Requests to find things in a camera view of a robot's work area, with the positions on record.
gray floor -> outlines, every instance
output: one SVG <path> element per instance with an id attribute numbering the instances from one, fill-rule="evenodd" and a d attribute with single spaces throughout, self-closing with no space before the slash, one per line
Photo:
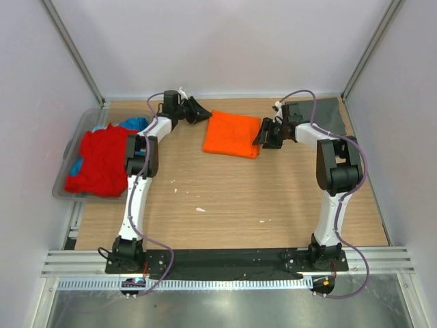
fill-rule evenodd
<path id="1" fill-rule="evenodd" d="M 334 293 L 356 290 L 362 276 L 339 276 Z M 57 292 L 48 327 L 54 328 L 273 328 L 413 327 L 396 275 L 373 275 L 361 294 L 346 300 L 312 296 L 308 290 L 156 292 L 120 299 L 91 315 L 120 292 Z"/>

plastic tray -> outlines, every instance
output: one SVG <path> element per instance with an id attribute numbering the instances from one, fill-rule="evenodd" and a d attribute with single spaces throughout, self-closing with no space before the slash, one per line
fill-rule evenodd
<path id="1" fill-rule="evenodd" d="M 135 117 L 144 117 L 148 122 L 151 122 L 153 115 L 149 111 L 141 109 L 89 109 L 86 111 L 81 117 L 73 138 L 64 150 L 64 161 L 52 189 L 53 196 L 57 199 L 75 202 L 125 202 L 126 192 L 119 197 L 99 197 L 91 193 L 68 193 L 64 186 L 72 167 L 81 158 L 79 148 L 85 132 L 91 131 L 96 126 L 106 126 L 109 123 L 118 124 L 128 118 Z"/>

orange cloth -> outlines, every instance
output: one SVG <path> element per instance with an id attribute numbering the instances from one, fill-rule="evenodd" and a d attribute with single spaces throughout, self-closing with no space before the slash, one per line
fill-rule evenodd
<path id="1" fill-rule="evenodd" d="M 203 151 L 256 159 L 259 146 L 252 146 L 252 143 L 260 126 L 260 118 L 213 110 Z"/>

white wall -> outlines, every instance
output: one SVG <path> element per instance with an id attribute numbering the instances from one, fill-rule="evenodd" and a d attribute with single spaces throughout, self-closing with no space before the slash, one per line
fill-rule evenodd
<path id="1" fill-rule="evenodd" d="M 42 6 L 0 10 L 0 322 L 23 327 L 48 249 L 59 249 L 70 204 L 51 188 L 81 113 L 95 107 Z"/>
<path id="2" fill-rule="evenodd" d="M 394 244 L 407 246 L 433 315 L 437 313 L 436 14 L 435 1 L 405 1 L 348 99 L 389 235 Z"/>
<path id="3" fill-rule="evenodd" d="M 389 0 L 54 0 L 106 97 L 342 92 Z"/>

wooden table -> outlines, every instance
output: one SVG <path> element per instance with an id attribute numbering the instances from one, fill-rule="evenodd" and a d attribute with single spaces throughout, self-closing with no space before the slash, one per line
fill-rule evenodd
<path id="1" fill-rule="evenodd" d="M 262 118 L 273 115 L 275 101 L 199 102 L 209 110 Z M 141 101 L 111 106 L 147 110 Z M 342 102 L 340 112 L 346 131 L 352 133 Z M 261 149 L 256 160 L 206 154 L 201 149 L 207 124 L 189 126 L 181 121 L 160 142 L 160 166 L 147 197 L 144 232 L 174 249 L 306 247 L 322 201 L 315 180 L 315 152 L 286 141 L 281 150 Z M 123 213 L 124 204 L 86 204 L 76 249 L 110 249 Z M 348 205 L 343 237 L 358 246 L 387 245 L 368 182 Z"/>

